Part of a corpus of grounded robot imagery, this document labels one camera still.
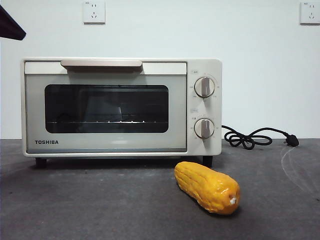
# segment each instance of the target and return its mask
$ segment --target white knob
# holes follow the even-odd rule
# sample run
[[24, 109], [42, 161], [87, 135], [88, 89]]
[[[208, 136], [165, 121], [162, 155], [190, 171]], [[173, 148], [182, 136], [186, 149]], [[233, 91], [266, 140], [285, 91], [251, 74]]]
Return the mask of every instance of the white knob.
[[215, 125], [211, 120], [202, 118], [195, 123], [194, 131], [199, 138], [208, 139], [214, 134]]
[[214, 93], [215, 83], [211, 78], [204, 76], [195, 82], [194, 90], [200, 97], [207, 98]]

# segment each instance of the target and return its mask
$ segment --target glass window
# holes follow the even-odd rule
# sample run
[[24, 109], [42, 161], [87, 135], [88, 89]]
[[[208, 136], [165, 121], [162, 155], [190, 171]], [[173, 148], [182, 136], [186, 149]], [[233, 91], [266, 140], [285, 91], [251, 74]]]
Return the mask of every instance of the glass window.
[[46, 86], [49, 133], [164, 133], [169, 93], [164, 85]]

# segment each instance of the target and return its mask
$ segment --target black cord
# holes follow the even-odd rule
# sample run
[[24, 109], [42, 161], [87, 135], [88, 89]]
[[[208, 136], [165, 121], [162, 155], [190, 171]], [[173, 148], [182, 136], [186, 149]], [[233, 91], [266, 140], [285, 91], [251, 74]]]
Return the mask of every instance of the black cord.
[[[250, 133], [249, 135], [244, 135], [240, 132], [237, 132], [236, 130], [234, 130], [233, 128], [231, 128], [229, 126], [222, 125], [221, 127], [224, 129], [230, 130], [224, 135], [224, 139], [227, 142], [229, 142], [229, 144], [232, 147], [238, 147], [240, 144], [242, 144], [244, 149], [252, 150], [255, 147], [255, 145], [260, 145], [260, 146], [270, 145], [272, 143], [271, 137], [268, 137], [265, 135], [255, 135], [256, 133], [264, 131], [264, 130], [270, 130], [270, 131], [274, 131], [274, 132], [283, 134], [286, 137], [285, 141], [289, 146], [296, 147], [299, 145], [299, 141], [295, 135], [289, 135], [285, 131], [281, 131], [281, 130], [271, 128], [271, 127], [259, 128], [255, 131], [253, 131], [252, 133]], [[267, 141], [261, 142], [261, 141], [256, 141], [254, 139], [265, 139]]]

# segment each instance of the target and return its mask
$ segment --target toshiba logo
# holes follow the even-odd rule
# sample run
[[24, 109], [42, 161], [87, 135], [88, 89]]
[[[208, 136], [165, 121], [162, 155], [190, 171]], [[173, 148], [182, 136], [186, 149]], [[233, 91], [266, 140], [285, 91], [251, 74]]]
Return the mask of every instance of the toshiba logo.
[[59, 144], [58, 140], [34, 140], [35, 144]]

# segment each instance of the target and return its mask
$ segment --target gray table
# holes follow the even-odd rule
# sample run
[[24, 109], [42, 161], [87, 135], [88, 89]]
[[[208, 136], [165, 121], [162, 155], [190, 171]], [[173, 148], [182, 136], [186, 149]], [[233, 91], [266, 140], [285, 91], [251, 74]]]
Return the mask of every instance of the gray table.
[[237, 180], [239, 209], [209, 214], [183, 193], [184, 159], [57, 160], [35, 169], [1, 141], [1, 240], [319, 239], [320, 139], [248, 151], [227, 143], [213, 168]]

